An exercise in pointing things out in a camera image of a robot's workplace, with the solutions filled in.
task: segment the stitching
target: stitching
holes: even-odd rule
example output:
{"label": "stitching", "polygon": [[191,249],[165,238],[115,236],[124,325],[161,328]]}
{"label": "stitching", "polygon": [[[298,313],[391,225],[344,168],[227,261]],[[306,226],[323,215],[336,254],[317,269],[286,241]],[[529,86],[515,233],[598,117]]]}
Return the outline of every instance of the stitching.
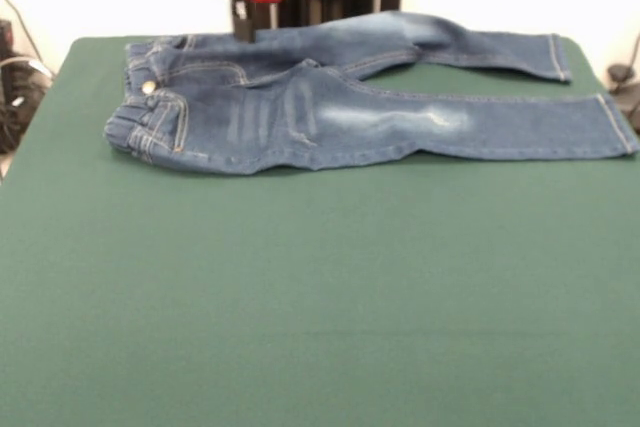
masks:
{"label": "stitching", "polygon": [[611,125],[615,129],[616,134],[618,135],[618,138],[622,141],[622,144],[624,145],[625,149],[627,149],[627,153],[628,154],[632,153],[633,152],[633,148],[631,147],[631,144],[629,144],[629,142],[627,141],[627,138],[625,137],[625,135],[622,132],[622,130],[620,130],[620,126],[616,122],[616,119],[613,116],[613,113],[611,112],[611,110],[609,108],[609,104],[604,100],[604,97],[602,97],[601,94],[598,95],[598,100],[600,101],[600,105],[602,106],[602,108],[606,112],[607,117],[609,118],[609,122],[611,122]]}
{"label": "stitching", "polygon": [[160,119],[158,120],[158,123],[156,124],[155,128],[153,129],[153,132],[151,132],[150,137],[152,139],[154,139],[156,134],[158,133],[158,129],[160,129],[160,126],[162,125],[162,122],[164,122],[164,119],[167,116],[167,114],[169,113],[169,110],[171,110],[171,106],[165,107],[164,112],[160,116]]}
{"label": "stitching", "polygon": [[[155,139],[153,140],[154,142],[162,145],[163,147],[166,147],[166,144],[163,144],[162,142],[156,141]],[[584,147],[562,147],[562,148],[549,148],[549,147],[528,147],[528,148],[513,148],[513,147],[504,147],[504,148],[500,148],[500,147],[495,147],[495,148],[483,148],[483,149],[476,149],[476,148],[471,148],[471,147],[454,147],[454,148],[450,148],[450,149],[441,149],[440,146],[438,144],[432,144],[432,146],[427,146],[427,147],[417,147],[418,143],[416,141],[409,141],[409,142],[405,142],[403,144],[397,144],[397,145],[393,145],[393,146],[386,146],[386,147],[381,147],[378,149],[370,149],[370,150],[363,150],[363,151],[359,151],[359,152],[351,152],[349,154],[330,154],[330,153],[320,153],[318,154],[313,154],[310,151],[303,151],[303,150],[294,150],[294,149],[273,149],[273,150],[268,150],[266,152],[264,152],[262,155],[258,156],[258,157],[251,157],[251,158],[247,158],[247,159],[243,159],[241,162],[234,162],[234,164],[236,166],[247,166],[250,164],[255,164],[261,161],[264,161],[267,158],[273,157],[275,155],[282,155],[282,154],[289,154],[289,155],[297,155],[297,156],[303,156],[303,157],[316,157],[316,158],[321,158],[323,160],[326,161],[326,159],[353,159],[359,156],[367,156],[367,155],[379,155],[381,153],[384,153],[386,151],[389,150],[395,150],[395,151],[405,151],[407,149],[409,149],[409,151],[404,154],[404,156],[409,156],[411,155],[411,153],[415,153],[415,152],[431,152],[431,153],[441,153],[441,152],[449,152],[446,155],[462,155],[462,154],[470,154],[469,158],[470,159],[482,159],[483,157],[481,157],[482,154],[491,154],[491,153],[519,153],[519,154],[527,154],[527,153],[538,153],[538,154],[543,154],[543,153],[547,153],[547,152],[551,152],[551,153],[563,153],[563,152],[578,152],[578,153],[582,153],[582,154],[586,154],[586,153],[605,153],[605,152],[615,152],[615,148],[613,147],[607,147],[607,148],[594,148],[591,146],[584,146]],[[196,155],[199,157],[206,157],[206,158],[211,158],[211,156],[207,155],[207,154],[202,154],[200,152],[192,152],[192,151],[187,151],[184,152],[186,154],[191,154],[191,155]]]}
{"label": "stitching", "polygon": [[558,62],[558,54],[556,52],[556,43],[553,40],[553,34],[549,35],[549,48],[551,50],[551,60],[553,61],[553,66],[556,69],[556,73],[560,76],[560,80],[566,80],[566,76],[564,75],[563,70],[560,68],[560,63]]}
{"label": "stitching", "polygon": [[348,64],[345,67],[343,67],[342,70],[345,72],[351,72],[352,70],[356,70],[360,67],[368,67],[369,65],[375,64],[382,60],[393,59],[396,57],[400,57],[400,58],[407,57],[409,59],[413,59],[414,56],[415,54],[413,54],[412,52],[407,52],[406,50],[398,50],[395,52],[388,52],[386,54],[376,55],[375,57],[370,57],[369,59],[356,62],[355,64]]}
{"label": "stitching", "polygon": [[160,77],[160,79],[164,82],[168,81],[170,77],[178,74],[183,74],[185,72],[191,72],[194,70],[208,70],[213,68],[219,69],[229,69],[235,71],[240,77],[240,83],[246,84],[248,81],[247,73],[244,71],[242,67],[232,62],[224,62],[224,61],[216,61],[216,62],[203,62],[199,64],[190,64],[184,67],[178,67],[174,70],[169,70],[168,72],[164,72]]}
{"label": "stitching", "polygon": [[[169,147],[165,142],[162,142],[159,139],[154,139],[152,137],[149,137],[149,139],[150,139],[151,143],[158,144],[159,146],[164,147],[168,151],[173,151],[173,149],[171,147]],[[191,150],[186,151],[186,152],[185,151],[181,151],[180,153],[181,154],[185,154],[185,155],[194,155],[196,157],[204,157],[204,158],[207,158],[207,159],[209,158],[209,156],[207,154],[203,154],[201,152],[195,152],[195,151],[191,151]]]}
{"label": "stitching", "polygon": [[440,99],[440,100],[458,100],[458,101],[471,100],[474,102],[499,101],[499,102],[510,102],[510,103],[529,103],[529,102],[540,102],[540,103],[547,102],[548,103],[551,101],[557,102],[557,101],[572,101],[572,100],[577,102],[577,101],[584,101],[584,100],[593,100],[595,98],[592,95],[565,96],[565,97],[558,97],[554,99],[545,99],[541,97],[488,97],[488,96],[449,95],[449,94],[441,94],[441,95],[411,94],[406,92],[396,92],[392,90],[383,90],[383,89],[376,89],[373,87],[369,87],[367,84],[364,84],[362,82],[357,82],[357,81],[354,81],[353,79],[345,77],[340,71],[333,68],[327,68],[325,69],[325,72],[337,78],[338,80],[345,82],[354,90],[358,90],[366,94],[382,95],[386,97],[398,97],[402,99],[414,99],[414,100],[439,100]]}

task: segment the blue denim jeans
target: blue denim jeans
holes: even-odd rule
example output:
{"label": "blue denim jeans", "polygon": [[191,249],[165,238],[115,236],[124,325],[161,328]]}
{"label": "blue denim jeans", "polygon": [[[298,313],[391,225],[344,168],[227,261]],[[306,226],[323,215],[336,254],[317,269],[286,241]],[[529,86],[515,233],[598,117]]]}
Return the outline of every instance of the blue denim jeans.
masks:
{"label": "blue denim jeans", "polygon": [[163,37],[127,48],[115,148],[172,169],[253,174],[277,165],[361,166],[428,151],[470,159],[598,159],[638,151],[608,95],[542,99],[418,95],[361,80],[400,64],[520,71],[570,82],[555,35],[471,32],[385,12],[231,35]]}

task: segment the child's jeans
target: child's jeans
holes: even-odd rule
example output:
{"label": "child's jeans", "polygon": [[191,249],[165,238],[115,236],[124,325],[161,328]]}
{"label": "child's jeans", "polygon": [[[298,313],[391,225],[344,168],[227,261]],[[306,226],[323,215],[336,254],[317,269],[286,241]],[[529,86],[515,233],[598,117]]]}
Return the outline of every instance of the child's jeans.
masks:
{"label": "child's jeans", "polygon": [[555,35],[479,33],[384,12],[231,35],[165,37],[127,49],[114,147],[185,171],[252,174],[276,165],[361,166],[428,151],[470,159],[597,159],[638,140],[606,94],[579,98],[417,95],[362,79],[391,66],[510,69],[570,82]]}

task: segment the cable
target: cable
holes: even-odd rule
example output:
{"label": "cable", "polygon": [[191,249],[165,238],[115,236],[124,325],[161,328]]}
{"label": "cable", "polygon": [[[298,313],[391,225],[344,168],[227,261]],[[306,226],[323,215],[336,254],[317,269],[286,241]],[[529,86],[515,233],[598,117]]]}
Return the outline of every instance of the cable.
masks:
{"label": "cable", "polygon": [[27,29],[27,26],[24,23],[24,19],[22,18],[22,15],[20,14],[20,11],[16,8],[15,5],[13,5],[13,2],[11,2],[11,0],[4,0],[4,1],[7,3],[9,8],[11,10],[13,10],[13,13],[15,14],[16,18],[18,19],[18,23],[20,24],[20,27],[22,27],[24,35],[26,35],[27,40],[31,44],[31,47],[33,48],[33,51],[36,54],[36,57],[38,57],[38,60],[40,60],[42,62],[42,55],[40,55],[40,51],[38,50],[38,46],[33,41],[33,37],[31,37],[31,34],[29,33],[29,29]]}
{"label": "cable", "polygon": [[640,34],[638,34],[638,37],[636,37],[636,45],[633,48],[633,55],[631,56],[631,62],[629,62],[629,68],[632,69],[633,68],[633,64],[636,63],[636,60],[638,59],[638,50],[640,49]]}

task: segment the rivet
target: rivet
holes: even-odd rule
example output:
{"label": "rivet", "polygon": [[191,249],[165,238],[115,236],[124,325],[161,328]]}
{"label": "rivet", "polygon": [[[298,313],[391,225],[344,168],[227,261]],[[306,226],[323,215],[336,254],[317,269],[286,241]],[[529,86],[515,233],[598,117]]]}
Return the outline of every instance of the rivet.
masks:
{"label": "rivet", "polygon": [[142,84],[142,92],[145,94],[153,94],[156,90],[156,83],[153,80],[147,80],[144,84]]}

